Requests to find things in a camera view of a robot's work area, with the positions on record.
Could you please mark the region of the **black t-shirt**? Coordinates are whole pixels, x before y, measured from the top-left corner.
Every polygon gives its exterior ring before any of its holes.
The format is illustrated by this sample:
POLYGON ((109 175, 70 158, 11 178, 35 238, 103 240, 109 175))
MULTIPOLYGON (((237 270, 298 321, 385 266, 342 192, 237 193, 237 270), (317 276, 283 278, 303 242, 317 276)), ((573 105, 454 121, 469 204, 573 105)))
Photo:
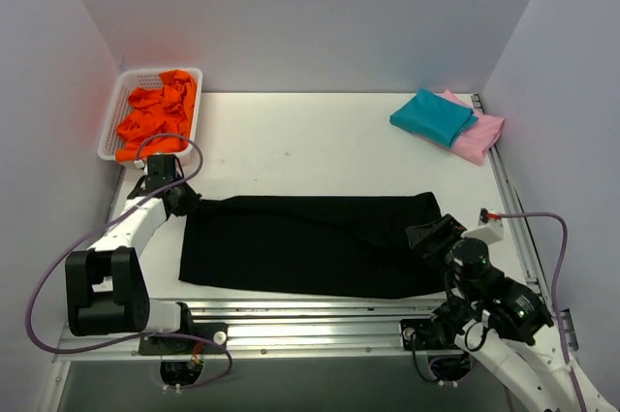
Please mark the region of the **black t-shirt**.
POLYGON ((181 281, 223 289, 397 300, 442 291, 406 230, 441 217, 435 196, 236 196, 188 215, 181 281))

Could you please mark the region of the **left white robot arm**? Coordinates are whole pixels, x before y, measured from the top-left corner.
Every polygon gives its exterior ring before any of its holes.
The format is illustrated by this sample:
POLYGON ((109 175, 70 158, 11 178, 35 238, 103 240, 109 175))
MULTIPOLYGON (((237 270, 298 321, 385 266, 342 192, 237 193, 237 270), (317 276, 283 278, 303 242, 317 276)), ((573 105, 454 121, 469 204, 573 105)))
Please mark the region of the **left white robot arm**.
POLYGON ((122 215, 88 249, 65 261, 70 331, 75 336, 161 333, 173 353, 188 351, 195 328, 185 322, 181 302, 154 301, 148 295, 140 254, 171 216, 185 216, 200 202, 172 154, 149 156, 127 197, 122 215))

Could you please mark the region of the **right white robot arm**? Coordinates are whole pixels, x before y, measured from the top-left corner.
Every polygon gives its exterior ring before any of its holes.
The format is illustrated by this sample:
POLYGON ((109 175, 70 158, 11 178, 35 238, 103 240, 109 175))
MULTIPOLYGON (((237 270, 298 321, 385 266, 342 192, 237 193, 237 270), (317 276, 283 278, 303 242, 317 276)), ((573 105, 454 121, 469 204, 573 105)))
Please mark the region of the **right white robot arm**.
POLYGON ((492 264, 489 247, 507 219, 484 208, 474 229, 449 214, 407 229, 413 255, 441 274, 447 296, 408 336, 412 353, 457 348, 530 411, 614 410, 571 352, 556 301, 492 264))

